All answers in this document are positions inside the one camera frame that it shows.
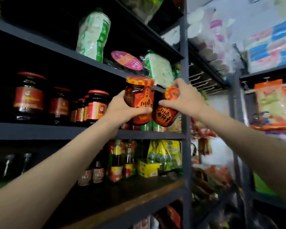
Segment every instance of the forearm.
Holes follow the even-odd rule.
[[[103,117],[0,189],[0,228],[41,228],[117,127]]]
[[[223,141],[279,196],[286,199],[286,144],[205,107],[199,121]]]

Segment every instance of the pink oval label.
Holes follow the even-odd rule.
[[[134,56],[124,51],[113,51],[111,52],[112,58],[119,64],[133,70],[142,70],[142,63]]]

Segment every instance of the green stripe on package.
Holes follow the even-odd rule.
[[[76,51],[103,62],[103,50],[107,42],[111,21],[102,12],[92,12],[79,30]]]

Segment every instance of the blue and pink tissue package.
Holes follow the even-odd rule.
[[[286,65],[286,21],[244,40],[249,73]]]

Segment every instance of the chili sauce jar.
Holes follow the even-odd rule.
[[[165,92],[162,96],[162,100],[176,100],[180,95],[180,91],[176,87],[168,87],[165,89]],[[175,109],[166,108],[158,103],[158,106],[155,106],[155,110],[152,112],[153,121],[162,126],[169,127],[178,117],[179,112]]]
[[[85,112],[85,99],[81,98],[77,100],[77,110],[76,110],[76,123],[83,123],[84,112]]]
[[[75,123],[76,121],[76,112],[77,112],[77,100],[72,101],[70,106],[70,121]]]
[[[129,107],[142,108],[153,107],[155,81],[148,77],[133,76],[127,77],[128,85],[125,88],[124,100]],[[141,126],[148,123],[152,118],[152,114],[143,114],[132,118],[128,124]]]
[[[54,87],[50,100],[49,120],[54,124],[69,122],[69,98],[71,90],[68,88]]]
[[[101,90],[88,91],[87,123],[94,124],[105,113],[109,104],[109,93]]]
[[[88,113],[88,99],[89,99],[89,95],[85,96],[85,104],[84,104],[84,119],[83,122],[86,122],[87,120],[87,113]]]
[[[18,72],[14,99],[16,120],[36,121],[44,110],[45,77],[31,73]]]

